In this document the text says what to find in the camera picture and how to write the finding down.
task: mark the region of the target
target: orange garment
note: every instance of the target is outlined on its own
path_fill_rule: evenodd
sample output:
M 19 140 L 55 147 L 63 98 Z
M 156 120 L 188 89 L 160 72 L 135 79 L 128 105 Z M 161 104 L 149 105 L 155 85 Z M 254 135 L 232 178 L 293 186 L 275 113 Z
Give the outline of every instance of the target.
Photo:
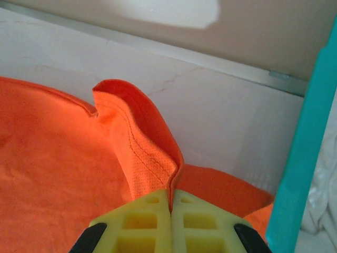
M 0 77 L 0 252 L 67 252 L 90 220 L 178 186 L 241 217 L 272 196 L 213 169 L 184 165 L 154 104 L 106 80 L 93 107 Z

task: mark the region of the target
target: white wall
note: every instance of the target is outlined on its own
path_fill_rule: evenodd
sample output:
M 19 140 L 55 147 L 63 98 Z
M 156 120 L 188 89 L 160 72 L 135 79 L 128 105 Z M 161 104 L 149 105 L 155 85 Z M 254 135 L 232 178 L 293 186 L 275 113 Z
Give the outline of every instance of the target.
M 309 79 L 337 14 L 336 0 L 10 0 Z

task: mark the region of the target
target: beige surface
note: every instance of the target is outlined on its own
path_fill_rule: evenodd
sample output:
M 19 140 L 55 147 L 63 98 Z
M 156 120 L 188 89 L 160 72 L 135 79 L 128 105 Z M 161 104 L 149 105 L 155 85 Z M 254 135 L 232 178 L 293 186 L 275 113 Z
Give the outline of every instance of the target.
M 337 13 L 336 0 L 9 2 L 302 79 Z

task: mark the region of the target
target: black rubber pad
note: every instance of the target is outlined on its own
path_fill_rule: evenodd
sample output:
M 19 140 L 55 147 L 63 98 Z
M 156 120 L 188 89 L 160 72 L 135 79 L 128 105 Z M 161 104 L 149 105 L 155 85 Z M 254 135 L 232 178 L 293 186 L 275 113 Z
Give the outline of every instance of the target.
M 259 233 L 253 228 L 244 224 L 235 224 L 234 229 L 247 253 L 272 253 Z
M 69 253 L 92 253 L 106 227 L 105 223 L 97 223 L 85 229 Z

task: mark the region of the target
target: white fabric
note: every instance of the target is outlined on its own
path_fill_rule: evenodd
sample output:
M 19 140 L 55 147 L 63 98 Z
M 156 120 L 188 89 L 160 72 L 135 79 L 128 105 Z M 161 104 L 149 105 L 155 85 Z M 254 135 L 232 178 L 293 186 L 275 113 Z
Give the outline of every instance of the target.
M 326 233 L 337 252 L 337 99 L 326 125 L 301 228 L 313 235 Z

